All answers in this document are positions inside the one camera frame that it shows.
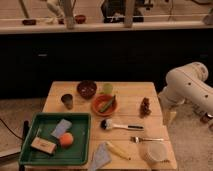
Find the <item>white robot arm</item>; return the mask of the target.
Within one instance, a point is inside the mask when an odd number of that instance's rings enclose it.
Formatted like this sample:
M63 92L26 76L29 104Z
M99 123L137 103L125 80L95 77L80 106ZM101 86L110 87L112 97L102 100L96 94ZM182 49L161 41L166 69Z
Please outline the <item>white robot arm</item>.
M163 124L169 125L176 116L175 107L190 100L208 114L213 114L213 87L205 83L209 75L201 62L174 68L166 74L166 86L158 94Z

